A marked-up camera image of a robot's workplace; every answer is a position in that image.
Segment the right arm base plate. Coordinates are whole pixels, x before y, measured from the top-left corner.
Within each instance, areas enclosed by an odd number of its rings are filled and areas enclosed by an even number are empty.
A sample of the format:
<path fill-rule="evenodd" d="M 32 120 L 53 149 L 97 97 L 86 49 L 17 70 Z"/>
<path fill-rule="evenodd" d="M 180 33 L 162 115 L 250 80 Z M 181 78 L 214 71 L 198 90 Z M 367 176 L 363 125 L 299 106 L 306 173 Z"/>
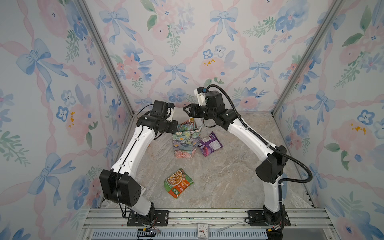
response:
<path fill-rule="evenodd" d="M 249 210 L 248 217 L 245 222 L 252 227 L 272 227 L 277 228 L 284 222 L 284 227 L 291 226 L 290 218 L 286 211 L 281 214 L 281 211 L 272 213 L 268 210 Z"/>

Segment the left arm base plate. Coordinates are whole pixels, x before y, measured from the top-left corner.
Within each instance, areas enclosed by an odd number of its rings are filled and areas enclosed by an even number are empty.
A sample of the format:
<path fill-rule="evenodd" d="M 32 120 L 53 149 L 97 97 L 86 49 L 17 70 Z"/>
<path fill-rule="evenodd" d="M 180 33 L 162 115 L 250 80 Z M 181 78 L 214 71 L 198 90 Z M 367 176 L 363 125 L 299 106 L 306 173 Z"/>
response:
<path fill-rule="evenodd" d="M 166 227 L 169 222 L 168 210 L 150 211 L 148 215 L 142 216 L 134 212 L 130 212 L 127 226 L 128 227 Z"/>

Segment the floral paper gift bag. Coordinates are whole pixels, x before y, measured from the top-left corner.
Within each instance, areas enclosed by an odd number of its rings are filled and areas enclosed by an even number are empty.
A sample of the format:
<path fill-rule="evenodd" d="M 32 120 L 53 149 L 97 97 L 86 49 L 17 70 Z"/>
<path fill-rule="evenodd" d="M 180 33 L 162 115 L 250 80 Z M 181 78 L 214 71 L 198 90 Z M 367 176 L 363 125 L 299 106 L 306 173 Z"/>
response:
<path fill-rule="evenodd" d="M 194 118 L 197 128 L 191 132 L 176 132 L 173 137 L 173 148 L 175 158 L 190 159 L 195 155 L 198 142 L 201 139 L 202 120 Z"/>

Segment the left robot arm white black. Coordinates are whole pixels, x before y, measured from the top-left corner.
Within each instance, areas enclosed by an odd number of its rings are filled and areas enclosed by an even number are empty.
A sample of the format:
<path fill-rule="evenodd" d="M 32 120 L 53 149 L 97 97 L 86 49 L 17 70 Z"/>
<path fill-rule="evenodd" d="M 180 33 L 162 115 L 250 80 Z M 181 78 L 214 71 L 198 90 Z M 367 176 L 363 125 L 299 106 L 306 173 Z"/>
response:
<path fill-rule="evenodd" d="M 155 221 L 155 207 L 142 196 L 142 187 L 136 181 L 137 170 L 146 149 L 157 134 L 176 132 L 178 122 L 173 119 L 173 115 L 173 109 L 168 109 L 165 114 L 152 110 L 141 115 L 123 154 L 110 170 L 100 173 L 104 198 L 120 207 L 127 207 L 147 226 Z"/>

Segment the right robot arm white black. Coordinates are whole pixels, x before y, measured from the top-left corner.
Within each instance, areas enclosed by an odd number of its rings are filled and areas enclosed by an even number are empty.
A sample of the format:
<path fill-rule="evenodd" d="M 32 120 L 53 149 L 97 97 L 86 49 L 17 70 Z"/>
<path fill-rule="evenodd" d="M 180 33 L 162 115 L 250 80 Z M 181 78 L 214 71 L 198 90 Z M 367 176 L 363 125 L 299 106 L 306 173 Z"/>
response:
<path fill-rule="evenodd" d="M 255 172 L 264 187 L 263 213 L 256 220 L 249 219 L 248 223 L 251 225 L 264 222 L 269 226 L 268 236 L 281 240 L 286 223 L 281 179 L 287 158 L 278 151 L 286 149 L 270 143 L 251 128 L 238 113 L 234 104 L 226 108 L 223 98 L 228 97 L 227 93 L 209 91 L 204 87 L 197 88 L 194 93 L 198 102 L 184 107 L 184 112 L 193 118 L 214 121 L 217 126 L 241 140 L 261 161 Z"/>

